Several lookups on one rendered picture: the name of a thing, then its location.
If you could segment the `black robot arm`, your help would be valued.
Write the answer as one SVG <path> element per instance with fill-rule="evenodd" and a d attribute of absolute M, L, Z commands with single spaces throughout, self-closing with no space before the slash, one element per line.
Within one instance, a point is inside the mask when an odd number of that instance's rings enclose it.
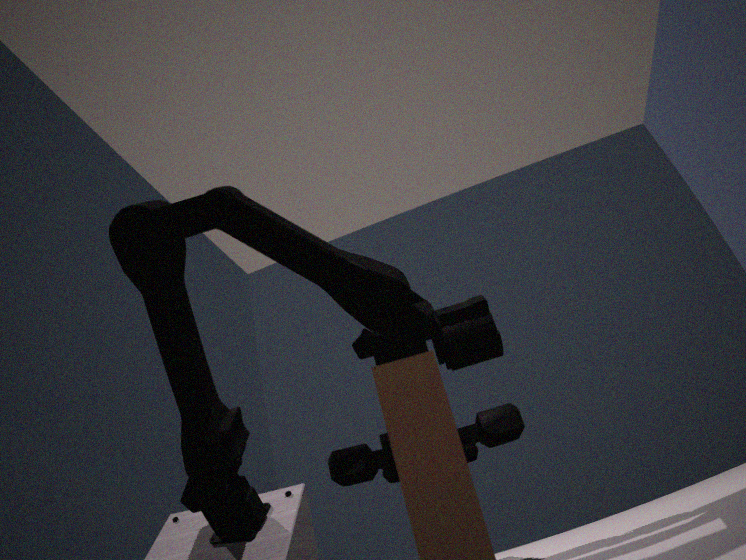
<path fill-rule="evenodd" d="M 374 356 L 376 366 L 427 352 L 429 340 L 447 370 L 504 355 L 482 295 L 434 310 L 396 267 L 338 249 L 233 186 L 123 208 L 109 226 L 110 243 L 144 299 L 181 415 L 189 479 L 180 502 L 202 512 L 214 531 L 211 545 L 254 540 L 271 507 L 238 474 L 250 432 L 240 407 L 229 409 L 218 396 L 187 295 L 185 239 L 214 229 L 326 291 L 370 330 L 352 348 L 360 359 Z"/>

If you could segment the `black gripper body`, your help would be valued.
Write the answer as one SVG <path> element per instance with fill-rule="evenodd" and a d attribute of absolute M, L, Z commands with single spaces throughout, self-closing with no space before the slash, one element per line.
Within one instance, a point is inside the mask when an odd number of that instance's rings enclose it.
<path fill-rule="evenodd" d="M 477 442 L 493 448 L 520 438 L 524 421 L 511 403 L 477 413 L 475 424 L 458 428 L 462 448 Z M 396 467 L 391 447 L 372 451 L 366 443 L 332 451 L 328 459 L 331 480 L 342 487 L 372 481 L 378 469 Z"/>

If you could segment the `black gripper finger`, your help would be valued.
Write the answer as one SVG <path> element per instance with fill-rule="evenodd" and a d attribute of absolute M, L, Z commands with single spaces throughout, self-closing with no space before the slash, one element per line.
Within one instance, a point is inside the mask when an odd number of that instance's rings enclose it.
<path fill-rule="evenodd" d="M 478 456 L 478 448 L 476 446 L 463 449 L 467 463 L 475 461 Z"/>
<path fill-rule="evenodd" d="M 396 467 L 383 471 L 383 475 L 389 483 L 400 482 Z"/>

